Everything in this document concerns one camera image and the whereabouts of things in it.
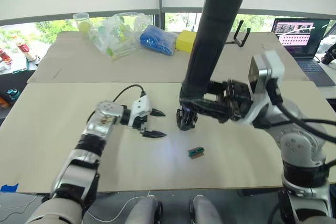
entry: window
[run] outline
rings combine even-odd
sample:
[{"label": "window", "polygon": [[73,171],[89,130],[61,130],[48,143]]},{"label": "window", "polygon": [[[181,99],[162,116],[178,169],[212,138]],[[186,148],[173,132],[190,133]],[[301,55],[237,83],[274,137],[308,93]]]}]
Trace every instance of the window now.
[{"label": "window", "polygon": [[[336,20],[331,20],[331,21],[329,21],[329,24],[328,24],[328,26],[327,26],[327,28],[326,28],[326,31],[325,31],[324,35],[326,35],[326,33],[328,33],[329,30],[330,30],[330,29],[333,27],[333,25],[335,25],[335,24],[336,24]],[[332,34],[332,35],[336,35],[336,29],[334,29],[334,31],[332,31],[331,34]]]},{"label": "window", "polygon": [[[200,23],[201,13],[165,13],[165,30],[167,31],[197,31]],[[256,31],[271,31],[275,18],[291,18],[275,15],[247,15],[238,14],[231,31],[236,31],[241,20],[244,21],[241,31],[246,31],[249,27],[251,32]],[[336,20],[331,20],[326,32],[336,23]]]},{"label": "window", "polygon": [[[153,22],[153,15],[148,16]],[[108,18],[90,18],[90,21],[97,26]],[[134,23],[134,19],[124,16],[124,22],[126,25],[131,25]],[[4,48],[13,54],[18,53],[17,46],[12,42],[12,36],[17,35],[42,58],[61,31],[78,31],[75,20],[63,19],[2,26],[0,27],[0,48]]]}]

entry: yellow block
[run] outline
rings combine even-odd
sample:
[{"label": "yellow block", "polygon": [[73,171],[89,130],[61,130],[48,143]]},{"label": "yellow block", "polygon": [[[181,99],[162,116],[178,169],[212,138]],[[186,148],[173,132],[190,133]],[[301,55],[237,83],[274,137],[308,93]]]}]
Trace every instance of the yellow block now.
[{"label": "yellow block", "polygon": [[191,52],[196,34],[194,31],[183,30],[176,39],[176,49]]}]

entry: black phone holder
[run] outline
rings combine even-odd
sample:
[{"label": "black phone holder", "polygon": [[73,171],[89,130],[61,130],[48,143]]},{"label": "black phone holder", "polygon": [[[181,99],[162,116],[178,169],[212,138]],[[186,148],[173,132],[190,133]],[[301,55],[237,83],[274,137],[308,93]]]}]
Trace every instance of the black phone holder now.
[{"label": "black phone holder", "polygon": [[241,20],[241,21],[239,22],[239,25],[238,25],[238,28],[237,28],[237,30],[236,30],[236,33],[235,33],[235,35],[233,36],[233,40],[234,40],[234,41],[225,42],[225,44],[237,44],[238,47],[243,47],[243,46],[244,46],[244,44],[245,44],[245,42],[246,42],[246,40],[247,40],[247,37],[249,36],[249,34],[250,34],[250,32],[251,32],[251,28],[247,28],[247,29],[246,29],[246,35],[245,35],[244,39],[240,42],[240,41],[237,39],[237,35],[238,35],[238,33],[239,33],[239,31],[240,31],[240,28],[241,28],[241,26],[242,26],[243,23],[244,23],[243,20]]}]

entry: beige table surface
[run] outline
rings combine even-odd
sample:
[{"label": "beige table surface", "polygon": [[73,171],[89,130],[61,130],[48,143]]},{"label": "beige table surface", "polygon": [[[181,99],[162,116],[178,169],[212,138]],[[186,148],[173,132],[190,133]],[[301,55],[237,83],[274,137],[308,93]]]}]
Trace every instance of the beige table surface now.
[{"label": "beige table surface", "polygon": [[[0,185],[19,183],[18,192],[49,192],[95,105],[112,100],[128,83],[31,83],[0,127]],[[180,131],[175,113],[179,83],[142,83],[164,118],[150,118],[150,130],[164,138],[144,138],[125,126],[114,127],[99,172],[99,191],[185,188],[251,188],[281,186],[280,150],[264,131],[232,122],[219,124],[200,116],[196,128]],[[335,120],[336,115],[314,83],[284,81],[284,97],[294,100],[308,117]],[[137,88],[119,97],[130,105]],[[330,134],[336,129],[326,126]],[[194,160],[187,150],[202,146]],[[327,160],[336,146],[326,143]],[[330,173],[336,182],[336,169]]]},{"label": "beige table surface", "polygon": [[[308,80],[293,57],[273,33],[250,33],[243,48],[226,45],[212,79],[244,77],[247,81],[253,55],[276,50],[285,65],[284,80]],[[189,53],[176,51],[166,56],[145,48],[112,62],[80,32],[60,33],[28,83],[89,82],[182,82]]]}]

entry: plastic bag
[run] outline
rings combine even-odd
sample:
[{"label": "plastic bag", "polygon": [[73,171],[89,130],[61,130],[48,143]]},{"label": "plastic bag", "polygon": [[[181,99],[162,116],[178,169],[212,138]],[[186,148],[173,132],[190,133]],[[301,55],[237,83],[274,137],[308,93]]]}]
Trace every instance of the plastic bag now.
[{"label": "plastic bag", "polygon": [[177,34],[148,25],[140,36],[140,44],[165,55],[173,55]]},{"label": "plastic bag", "polygon": [[88,35],[103,54],[118,59],[138,49],[138,37],[150,22],[143,13],[119,13],[92,26]]}]

